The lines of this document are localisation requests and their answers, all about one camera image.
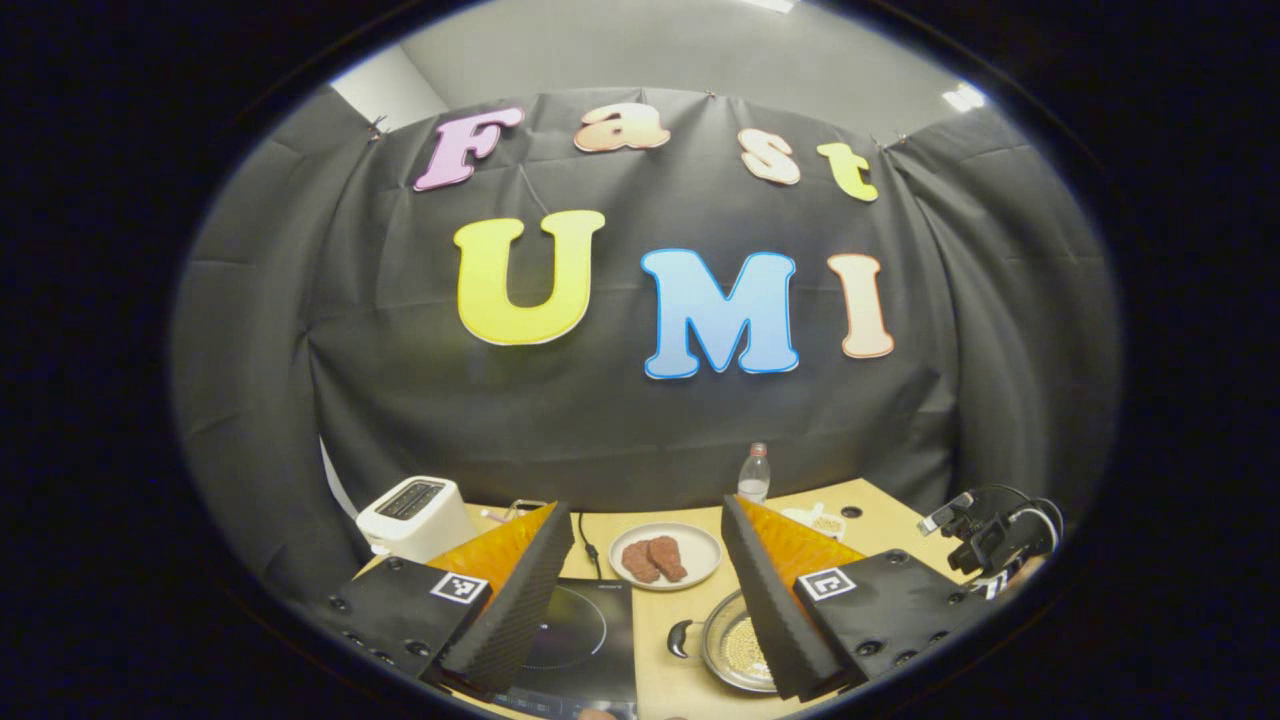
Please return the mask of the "white round plate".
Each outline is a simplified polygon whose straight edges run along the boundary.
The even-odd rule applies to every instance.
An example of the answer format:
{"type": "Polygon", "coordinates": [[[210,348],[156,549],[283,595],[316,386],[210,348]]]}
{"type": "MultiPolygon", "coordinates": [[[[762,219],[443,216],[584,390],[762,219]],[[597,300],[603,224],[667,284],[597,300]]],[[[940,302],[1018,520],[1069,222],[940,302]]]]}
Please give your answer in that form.
{"type": "Polygon", "coordinates": [[[608,551],[611,566],[618,578],[637,588],[655,592],[682,591],[700,584],[714,574],[716,569],[721,565],[723,555],[721,542],[709,532],[678,521],[655,521],[630,528],[614,539],[608,551]],[[655,580],[643,580],[640,575],[625,564],[627,547],[659,537],[669,537],[677,546],[680,565],[686,571],[677,580],[668,579],[660,571],[655,580]]]}

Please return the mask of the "clear plastic bottle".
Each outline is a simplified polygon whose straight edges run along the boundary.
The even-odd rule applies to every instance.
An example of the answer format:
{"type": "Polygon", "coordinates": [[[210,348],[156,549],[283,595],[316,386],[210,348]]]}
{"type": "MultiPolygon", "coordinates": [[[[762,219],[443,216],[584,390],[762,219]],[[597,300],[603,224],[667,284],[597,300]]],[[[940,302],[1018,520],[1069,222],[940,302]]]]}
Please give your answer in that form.
{"type": "Polygon", "coordinates": [[[751,443],[739,473],[736,495],[754,503],[763,503],[771,488],[771,465],[764,442],[751,443]]]}

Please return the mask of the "white toaster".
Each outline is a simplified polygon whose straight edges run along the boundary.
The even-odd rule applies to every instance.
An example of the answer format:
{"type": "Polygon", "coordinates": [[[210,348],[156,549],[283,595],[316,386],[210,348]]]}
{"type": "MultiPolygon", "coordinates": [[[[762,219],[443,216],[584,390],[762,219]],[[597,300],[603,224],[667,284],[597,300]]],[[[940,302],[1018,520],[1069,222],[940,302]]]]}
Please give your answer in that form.
{"type": "Polygon", "coordinates": [[[360,511],[356,525],[376,555],[429,562],[477,537],[458,486],[408,477],[360,511]]]}

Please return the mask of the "black backdrop cloth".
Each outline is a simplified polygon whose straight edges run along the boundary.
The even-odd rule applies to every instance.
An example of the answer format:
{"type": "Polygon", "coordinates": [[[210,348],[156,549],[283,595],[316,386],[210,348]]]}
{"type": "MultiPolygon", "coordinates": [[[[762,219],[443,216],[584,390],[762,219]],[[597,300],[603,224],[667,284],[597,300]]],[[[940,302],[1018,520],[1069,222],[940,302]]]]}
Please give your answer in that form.
{"type": "Polygon", "coordinates": [[[172,331],[195,482],[274,594],[369,561],[411,475],[589,512],[864,479],[1089,507],[1123,328],[1103,238],[995,111],[893,145],[740,97],[576,88],[371,141],[321,96],[230,177],[172,331]]]}

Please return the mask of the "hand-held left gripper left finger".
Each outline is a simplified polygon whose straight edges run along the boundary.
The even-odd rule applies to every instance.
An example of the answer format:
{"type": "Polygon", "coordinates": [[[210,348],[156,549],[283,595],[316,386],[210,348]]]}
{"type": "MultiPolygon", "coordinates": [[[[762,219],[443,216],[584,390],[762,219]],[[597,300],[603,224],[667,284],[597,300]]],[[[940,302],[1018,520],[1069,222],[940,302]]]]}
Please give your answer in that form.
{"type": "Polygon", "coordinates": [[[571,514],[552,502],[428,562],[389,556],[312,611],[389,669],[489,700],[529,656],[572,544],[571,514]]]}

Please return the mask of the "black induction cooktop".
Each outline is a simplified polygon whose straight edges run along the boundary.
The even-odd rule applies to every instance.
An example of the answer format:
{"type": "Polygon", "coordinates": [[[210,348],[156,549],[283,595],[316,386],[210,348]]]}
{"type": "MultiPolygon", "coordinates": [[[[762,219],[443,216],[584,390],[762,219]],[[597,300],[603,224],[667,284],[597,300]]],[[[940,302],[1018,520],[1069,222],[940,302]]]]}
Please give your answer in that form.
{"type": "Polygon", "coordinates": [[[562,578],[512,687],[493,703],[543,720],[637,720],[631,587],[562,578]]]}

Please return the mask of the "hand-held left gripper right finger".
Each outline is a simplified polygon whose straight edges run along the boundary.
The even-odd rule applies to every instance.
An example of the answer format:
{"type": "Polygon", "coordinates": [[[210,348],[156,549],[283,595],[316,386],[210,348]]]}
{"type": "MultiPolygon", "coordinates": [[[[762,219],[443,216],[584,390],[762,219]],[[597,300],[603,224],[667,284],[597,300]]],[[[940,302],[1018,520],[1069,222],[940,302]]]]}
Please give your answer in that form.
{"type": "Polygon", "coordinates": [[[984,621],[997,603],[909,552],[858,551],[736,495],[721,534],[786,700],[873,682],[984,621]]]}

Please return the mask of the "pile of soybeans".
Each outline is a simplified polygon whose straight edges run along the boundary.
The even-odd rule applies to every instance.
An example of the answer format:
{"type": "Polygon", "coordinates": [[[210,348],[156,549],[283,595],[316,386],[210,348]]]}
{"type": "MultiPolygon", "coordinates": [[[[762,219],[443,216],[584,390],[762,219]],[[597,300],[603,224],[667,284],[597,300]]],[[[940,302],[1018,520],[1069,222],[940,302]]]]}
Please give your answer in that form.
{"type": "Polygon", "coordinates": [[[732,676],[756,685],[773,684],[771,669],[748,615],[742,615],[727,625],[721,637],[719,647],[732,676]]]}

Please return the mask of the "small white dish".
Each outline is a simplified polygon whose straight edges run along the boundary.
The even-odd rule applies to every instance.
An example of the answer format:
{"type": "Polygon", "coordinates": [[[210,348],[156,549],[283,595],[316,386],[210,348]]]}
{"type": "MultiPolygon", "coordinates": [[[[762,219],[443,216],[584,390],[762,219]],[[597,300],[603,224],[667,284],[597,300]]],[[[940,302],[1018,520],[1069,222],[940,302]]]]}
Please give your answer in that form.
{"type": "Polygon", "coordinates": [[[847,528],[846,519],[841,515],[829,514],[822,502],[814,503],[809,509],[790,507],[781,511],[786,518],[795,520],[815,532],[828,536],[836,541],[842,541],[847,528]]]}

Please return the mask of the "steel pot with black handle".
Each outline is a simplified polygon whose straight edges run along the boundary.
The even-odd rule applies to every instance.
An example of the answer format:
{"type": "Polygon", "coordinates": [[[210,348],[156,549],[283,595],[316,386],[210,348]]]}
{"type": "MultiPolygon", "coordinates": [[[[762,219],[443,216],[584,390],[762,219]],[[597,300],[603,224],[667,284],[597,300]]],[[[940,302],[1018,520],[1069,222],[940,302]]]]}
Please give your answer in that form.
{"type": "Polygon", "coordinates": [[[677,659],[687,659],[689,652],[685,650],[685,642],[689,629],[698,625],[700,638],[699,657],[714,676],[719,678],[724,684],[740,691],[756,694],[776,694],[777,687],[774,678],[772,685],[744,683],[736,676],[732,676],[724,664],[723,655],[721,653],[721,637],[727,629],[727,625],[742,615],[750,616],[746,600],[744,598],[741,591],[735,591],[718,602],[718,605],[704,620],[682,620],[673,624],[666,638],[667,651],[677,659]]]}

